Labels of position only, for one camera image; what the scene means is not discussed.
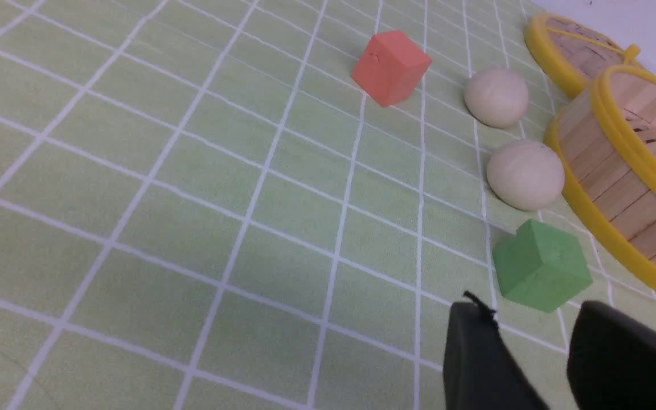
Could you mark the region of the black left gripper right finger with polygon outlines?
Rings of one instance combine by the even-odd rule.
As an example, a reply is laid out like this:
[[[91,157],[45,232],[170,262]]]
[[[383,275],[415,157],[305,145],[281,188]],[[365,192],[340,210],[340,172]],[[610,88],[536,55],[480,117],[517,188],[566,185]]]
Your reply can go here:
[[[656,331],[601,301],[583,302],[567,377],[580,409],[656,409]]]

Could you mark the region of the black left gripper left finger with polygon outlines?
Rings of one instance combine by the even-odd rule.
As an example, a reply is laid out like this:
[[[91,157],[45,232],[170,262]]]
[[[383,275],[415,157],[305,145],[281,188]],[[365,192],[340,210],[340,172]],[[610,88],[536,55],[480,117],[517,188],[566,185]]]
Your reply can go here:
[[[443,363],[447,409],[547,409],[503,342],[495,310],[471,292],[450,307]]]

